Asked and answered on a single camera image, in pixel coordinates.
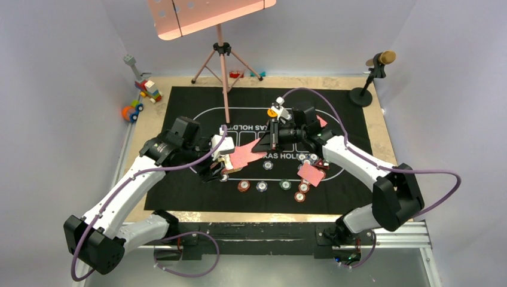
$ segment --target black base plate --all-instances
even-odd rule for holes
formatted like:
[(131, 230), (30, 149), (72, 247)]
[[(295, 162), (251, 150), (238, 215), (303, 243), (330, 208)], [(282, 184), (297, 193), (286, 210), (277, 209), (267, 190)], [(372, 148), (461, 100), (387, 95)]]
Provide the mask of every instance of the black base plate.
[(369, 106), (371, 104), (371, 101), (373, 100), (373, 97), (371, 96), (371, 93), (366, 90), (364, 95), (361, 96), (361, 91), (363, 88), (353, 88), (349, 92), (349, 99), (350, 101), (356, 105), (356, 106)]

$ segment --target music stand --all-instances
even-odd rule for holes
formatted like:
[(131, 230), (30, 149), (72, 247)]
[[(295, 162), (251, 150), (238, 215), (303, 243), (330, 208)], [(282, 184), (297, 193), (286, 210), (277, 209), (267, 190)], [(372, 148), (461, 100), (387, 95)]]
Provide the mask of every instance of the music stand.
[[(230, 123), (229, 104), (227, 93), (237, 82), (241, 75), (229, 86), (225, 56), (232, 54), (247, 69), (262, 81), (262, 76), (248, 65), (227, 42), (224, 42), (221, 23), (271, 7), (276, 0), (148, 0), (148, 6), (155, 21), (155, 29), (158, 37), (162, 40), (172, 40), (211, 26), (216, 26), (218, 42), (214, 43), (213, 50), (206, 58), (195, 77), (194, 84), (204, 70), (208, 69), (217, 79), (222, 82), (224, 94), (225, 121)], [(222, 78), (220, 79), (207, 64), (215, 52), (220, 56)]]

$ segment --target wooden table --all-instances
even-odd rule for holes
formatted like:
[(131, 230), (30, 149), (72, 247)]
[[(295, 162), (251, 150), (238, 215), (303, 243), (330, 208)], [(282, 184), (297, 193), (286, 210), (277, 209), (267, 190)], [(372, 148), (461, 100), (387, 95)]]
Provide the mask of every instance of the wooden table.
[[(164, 94), (162, 100), (155, 105), (144, 99), (144, 110), (139, 116), (133, 132), (128, 158), (125, 168), (128, 169), (134, 159), (139, 155), (143, 144), (162, 129), (166, 114), (167, 102), (173, 86), (220, 87), (221, 83), (215, 77), (199, 78), (192, 85), (191, 77), (152, 77)], [(296, 88), (307, 87), (315, 89), (350, 90), (364, 85), (365, 77), (265, 77), (259, 82), (257, 78), (243, 78), (237, 82), (236, 87), (266, 87), (266, 88)], [(396, 164), (389, 134), (382, 110), (378, 103), (377, 93), (373, 85), (369, 91), (373, 95), (373, 103), (364, 108), (366, 127), (373, 155), (381, 160)], [(144, 210), (146, 196), (136, 205), (126, 222), (136, 222), (147, 218), (152, 211)], [(169, 211), (182, 222), (325, 222), (334, 221), (340, 215), (317, 214), (287, 214), (287, 213), (240, 213), (240, 212), (181, 212)]]

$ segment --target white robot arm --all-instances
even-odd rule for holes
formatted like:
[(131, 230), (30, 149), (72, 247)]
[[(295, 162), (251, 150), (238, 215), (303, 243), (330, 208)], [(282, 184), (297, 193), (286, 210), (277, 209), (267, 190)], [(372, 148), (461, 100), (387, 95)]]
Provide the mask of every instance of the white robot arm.
[[(78, 258), (99, 273), (107, 274), (118, 265), (125, 254), (137, 247), (179, 234), (178, 219), (163, 210), (156, 210), (141, 222), (125, 226), (123, 223), (148, 190), (166, 175), (165, 171), (155, 170), (135, 176), (141, 170), (180, 166), (193, 162), (214, 149), (212, 157), (196, 164), (194, 168), (202, 181), (221, 178), (221, 171), (224, 169), (221, 160), (234, 152), (233, 140), (230, 137), (225, 138), (219, 145), (223, 132), (220, 132), (220, 136), (197, 138), (199, 129), (199, 123), (179, 117), (171, 130), (147, 141), (132, 167), (104, 199), (81, 218), (72, 215), (64, 223), (69, 252), (74, 254), (79, 240), (86, 236)], [(121, 192), (113, 198), (113, 193), (119, 188)], [(107, 201), (110, 202), (101, 213)], [(90, 225), (90, 231), (84, 234)]]
[[(292, 116), (287, 116), (282, 103), (283, 99), (278, 98), (269, 109), (272, 119), (268, 122), (268, 132), (254, 146), (253, 152), (280, 150), (284, 144), (303, 143), (308, 151), (343, 167), (372, 191), (371, 204), (351, 210), (336, 221), (336, 231), (330, 236), (334, 243), (348, 244), (355, 234), (372, 228), (395, 231), (424, 208), (413, 174), (378, 169), (377, 166), (391, 167), (393, 164), (346, 143), (344, 136), (330, 128), (321, 127), (314, 107), (309, 104), (297, 104), (292, 108)], [(293, 122), (282, 121), (282, 118), (291, 118)], [(411, 168), (401, 164), (397, 169)]]

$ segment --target white wall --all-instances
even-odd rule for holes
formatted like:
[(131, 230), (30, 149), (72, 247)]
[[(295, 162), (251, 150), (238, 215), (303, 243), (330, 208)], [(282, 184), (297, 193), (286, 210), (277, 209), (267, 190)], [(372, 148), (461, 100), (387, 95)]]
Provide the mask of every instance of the white wall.
[(0, 286), (69, 286), (63, 223), (108, 191), (135, 95), (99, 0), (0, 8)]
[[(102, 1), (142, 71), (194, 75), (216, 42), (215, 28), (162, 41), (146, 0)], [(415, 2), (278, 0), (271, 8), (222, 26), (225, 41), (269, 75), (354, 74), (365, 71), (367, 59), (392, 45)], [(230, 59), (231, 68), (242, 68)], [(220, 72), (218, 58), (210, 66)]]
[[(507, 2), (418, 1), (375, 82), (396, 158), (458, 171), (426, 217), (443, 285), (507, 285)], [(421, 176), (427, 206), (453, 180)]]

